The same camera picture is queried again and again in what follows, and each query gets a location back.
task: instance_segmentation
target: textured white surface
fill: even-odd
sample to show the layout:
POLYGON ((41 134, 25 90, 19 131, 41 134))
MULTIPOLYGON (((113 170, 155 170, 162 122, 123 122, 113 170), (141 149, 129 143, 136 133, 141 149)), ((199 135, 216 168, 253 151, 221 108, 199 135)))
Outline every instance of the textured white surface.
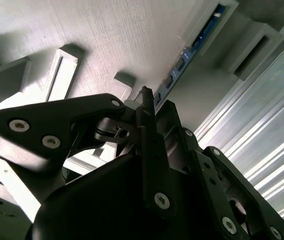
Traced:
POLYGON ((42 96, 57 48, 86 50, 70 97, 109 92, 118 71, 156 89, 184 46, 196 0, 0 0, 0 64, 29 56, 23 92, 42 96))

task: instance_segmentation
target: round screw head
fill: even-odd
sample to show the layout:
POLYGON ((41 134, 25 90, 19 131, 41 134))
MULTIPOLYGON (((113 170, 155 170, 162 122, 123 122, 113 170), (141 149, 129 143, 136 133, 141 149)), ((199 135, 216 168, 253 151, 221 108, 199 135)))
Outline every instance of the round screw head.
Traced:
POLYGON ((217 155, 217 156, 220 156, 220 155, 221 155, 220 152, 219 152, 217 149, 213 149, 213 153, 214 153, 215 155, 217 155))
POLYGON ((9 126, 11 130, 19 133, 26 132, 28 129, 30 129, 30 125, 26 121, 21 119, 12 120, 9 126))
POLYGON ((120 105, 120 103, 118 101, 116 101, 116 100, 112 100, 112 104, 114 104, 117 107, 120 105))
POLYGON ((61 145, 61 141, 56 136, 51 135, 43 137, 42 143, 50 149, 57 149, 61 145))
POLYGON ((222 218, 222 223, 223 226, 225 227, 225 229, 232 235, 236 234, 237 230, 236 230, 236 226, 233 223, 233 221, 231 219, 229 219, 228 217, 224 216, 222 218))
POLYGON ((276 239, 278 239, 278 240, 282 239, 281 234, 278 232, 278 230, 275 227, 271 226, 270 230, 273 233, 274 237, 276 237, 276 239))
POLYGON ((157 194, 155 194, 154 200, 155 200, 155 203, 163 210, 166 210, 170 207, 170 200, 165 194, 161 192, 158 192, 157 194))
POLYGON ((190 137, 193 136, 193 133, 189 129, 185 130, 185 132, 188 136, 190 137))

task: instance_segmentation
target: blue strip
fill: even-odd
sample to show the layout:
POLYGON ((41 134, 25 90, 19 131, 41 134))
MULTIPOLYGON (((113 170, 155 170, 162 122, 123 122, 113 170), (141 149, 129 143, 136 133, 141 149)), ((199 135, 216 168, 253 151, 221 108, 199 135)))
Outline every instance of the blue strip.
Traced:
POLYGON ((174 66, 171 71, 168 74, 168 78, 170 79, 171 75, 171 81, 167 82, 164 81, 162 85, 159 87, 158 91, 154 95, 154 106, 155 109, 157 109, 157 106, 161 105, 161 103, 166 99, 169 92, 172 90, 172 88, 175 86, 177 81, 182 76, 183 72, 186 70, 192 59, 194 58, 197 51, 201 48, 211 31, 216 26, 219 18, 222 16, 222 14, 225 11, 225 6, 218 5, 215 9, 215 12, 213 13, 212 17, 209 19, 205 27, 203 28, 202 32, 199 34, 199 36, 194 41, 193 45, 191 47, 184 48, 183 52, 179 56, 178 60, 180 58, 183 58, 184 64, 179 69, 174 66))

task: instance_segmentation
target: bolt head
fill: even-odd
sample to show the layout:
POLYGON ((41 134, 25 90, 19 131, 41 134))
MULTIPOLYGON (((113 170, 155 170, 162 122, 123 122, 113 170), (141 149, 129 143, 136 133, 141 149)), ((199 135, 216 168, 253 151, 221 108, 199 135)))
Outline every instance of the bolt head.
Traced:
POLYGON ((157 194, 155 194, 154 200, 155 200, 155 203, 163 210, 166 210, 170 207, 170 200, 165 194, 161 192, 158 192, 157 194))
POLYGON ((223 226, 225 227, 225 229, 232 235, 236 234, 237 230, 236 230, 236 226, 234 224, 234 222, 229 219, 228 217, 224 216, 222 218, 222 223, 223 226))
POLYGON ((57 149, 61 145, 61 141, 56 136, 48 135, 43 137, 42 143, 49 149, 57 149))
POLYGON ((189 129, 185 130, 185 132, 188 136, 190 137, 193 136, 193 133, 189 129))
POLYGON ((19 133, 26 132, 28 131, 28 129, 30 129, 30 125, 26 121, 21 119, 12 120, 9 126, 11 130, 19 133))
POLYGON ((275 227, 271 226, 270 230, 273 233, 274 237, 276 237, 276 239, 278 239, 278 240, 282 239, 281 234, 278 232, 278 230, 275 227))
POLYGON ((119 107, 119 105, 121 105, 118 101, 116 100, 112 100, 112 104, 119 107))
POLYGON ((221 155, 220 152, 219 152, 217 149, 213 149, 213 153, 214 153, 215 155, 217 155, 217 156, 220 156, 220 155, 221 155))

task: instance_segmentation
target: corrugated metal panel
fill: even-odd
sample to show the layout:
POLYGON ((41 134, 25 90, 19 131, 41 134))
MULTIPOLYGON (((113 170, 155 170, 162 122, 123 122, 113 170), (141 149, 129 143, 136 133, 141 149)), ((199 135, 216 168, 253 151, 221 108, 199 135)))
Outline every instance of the corrugated metal panel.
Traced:
POLYGON ((230 92, 195 134, 202 147, 220 148, 284 218, 283 48, 258 78, 230 92))

